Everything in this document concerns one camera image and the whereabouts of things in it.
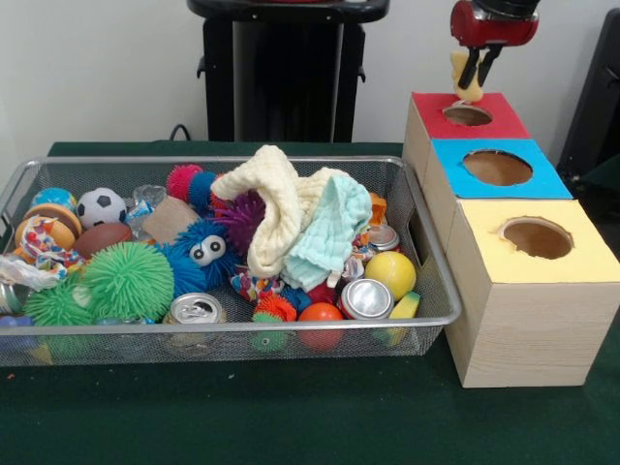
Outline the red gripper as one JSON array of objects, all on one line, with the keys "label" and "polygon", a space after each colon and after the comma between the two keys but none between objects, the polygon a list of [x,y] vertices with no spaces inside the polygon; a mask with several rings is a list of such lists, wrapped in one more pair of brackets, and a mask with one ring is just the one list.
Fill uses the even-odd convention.
[{"label": "red gripper", "polygon": [[[503,47],[527,44],[539,26],[539,1],[457,1],[450,14],[450,32],[468,56],[459,87],[483,87]],[[481,60],[481,51],[486,54]]]}]

